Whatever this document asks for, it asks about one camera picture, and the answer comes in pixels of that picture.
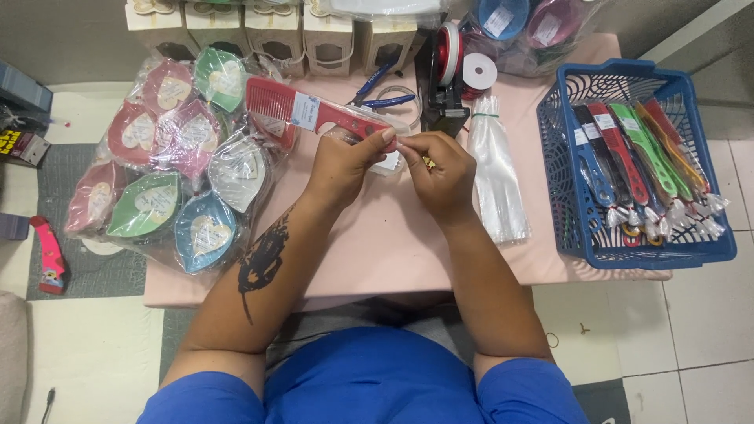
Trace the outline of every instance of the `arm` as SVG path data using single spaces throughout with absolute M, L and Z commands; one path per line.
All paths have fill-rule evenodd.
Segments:
M 552 361 L 533 303 L 474 211 L 474 158 L 439 132 L 402 138 L 400 143 L 416 193 L 448 242 L 453 292 L 477 347 L 477 382 L 490 368 L 511 358 Z M 428 170 L 420 153 L 437 166 Z
M 355 146 L 321 138 L 303 194 L 210 290 L 162 387 L 192 373 L 222 371 L 262 398 L 267 347 L 317 270 L 333 224 L 394 135 L 388 129 Z

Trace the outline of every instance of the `pliers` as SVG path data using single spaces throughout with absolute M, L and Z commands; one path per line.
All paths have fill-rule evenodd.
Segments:
M 377 72 L 373 73 L 372 76 L 369 77 L 369 79 L 366 80 L 364 83 L 364 86 L 356 92 L 356 97 L 354 97 L 353 100 L 346 103 L 347 105 L 354 105 L 356 107 L 366 106 L 370 109 L 377 109 L 377 108 L 383 108 L 383 107 L 389 107 L 389 106 L 396 106 L 403 104 L 405 102 L 410 102 L 411 100 L 414 100 L 416 98 L 415 95 L 409 94 L 406 96 L 400 96 L 400 97 L 393 97 L 392 99 L 383 99 L 383 100 L 364 100 L 364 97 L 366 97 L 367 94 L 369 94 L 370 91 L 379 83 L 379 80 L 382 79 L 383 76 L 397 63 L 396 60 L 393 60 L 389 63 L 386 63 L 382 68 L 377 69 Z

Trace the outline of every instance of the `pink table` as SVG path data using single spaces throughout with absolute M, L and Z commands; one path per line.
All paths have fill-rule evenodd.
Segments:
M 594 34 L 573 53 L 569 62 L 602 63 L 611 57 L 620 57 L 615 35 Z M 365 80 L 364 75 L 357 73 L 350 78 L 310 76 L 294 85 L 346 103 Z M 527 285 L 671 278 L 670 271 L 598 270 L 583 260 L 557 253 L 536 117 L 536 107 L 553 82 L 554 77 L 518 78 L 500 74 L 492 88 L 501 99 L 500 120 L 507 128 L 523 203 L 532 226 L 530 240 L 501 253 L 521 284 Z M 403 79 L 393 75 L 381 86 L 393 84 L 415 89 L 412 66 L 404 70 Z M 406 113 L 406 120 L 413 119 L 413 113 Z M 464 131 L 458 135 L 462 145 L 466 136 Z M 317 140 L 315 134 L 302 132 L 299 147 L 289 157 L 288 169 L 259 218 L 256 235 L 267 229 L 301 194 L 311 172 Z M 449 290 L 449 264 L 445 239 L 419 203 L 408 171 L 389 178 L 370 174 L 359 198 L 337 221 L 327 254 L 306 291 L 302 308 L 322 309 L 383 293 Z M 144 304 L 192 307 L 202 302 L 209 289 L 208 284 L 149 261 Z

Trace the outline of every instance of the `green comb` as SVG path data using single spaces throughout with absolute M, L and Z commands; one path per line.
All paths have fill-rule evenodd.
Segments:
M 656 138 L 654 138 L 654 134 L 649 130 L 649 128 L 647 128 L 647 126 L 644 124 L 644 121 L 639 119 L 639 115 L 636 114 L 636 111 L 631 109 L 631 113 L 633 114 L 633 118 L 636 120 L 636 122 L 639 123 L 639 126 L 644 131 L 644 134 L 647 136 L 649 142 L 654 146 L 654 150 L 657 152 L 657 156 L 665 165 L 665 169 L 668 170 L 670 178 L 673 179 L 673 182 L 678 188 L 678 194 L 680 198 L 684 201 L 693 201 L 694 194 L 691 193 L 691 189 L 689 189 L 688 184 L 686 184 L 686 181 L 681 178 L 681 175 L 678 173 L 675 165 L 673 165 L 673 163 L 670 161 L 670 158 L 667 157 L 667 154 L 665 153 L 664 148 L 660 145 L 660 142 L 657 141 Z
M 631 110 L 620 103 L 611 103 L 610 109 L 615 114 L 615 117 L 618 118 L 621 128 L 623 128 L 631 143 L 636 147 L 636 151 L 644 159 L 645 165 L 650 168 L 651 173 L 657 180 L 657 184 L 671 197 L 671 199 L 667 200 L 678 197 L 678 187 L 673 182 L 670 172 L 665 168 L 664 163 L 657 155 L 651 141 L 644 134 Z

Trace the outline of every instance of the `arm tattoo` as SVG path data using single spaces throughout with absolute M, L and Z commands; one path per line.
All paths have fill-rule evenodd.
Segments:
M 288 241 L 288 216 L 295 207 L 294 203 L 283 213 L 282 217 L 257 238 L 251 250 L 238 260 L 241 265 L 238 271 L 238 293 L 241 294 L 246 318 L 251 325 L 254 325 L 254 322 L 249 313 L 246 293 L 267 287 L 283 265 L 280 253 L 283 252 L 285 242 Z

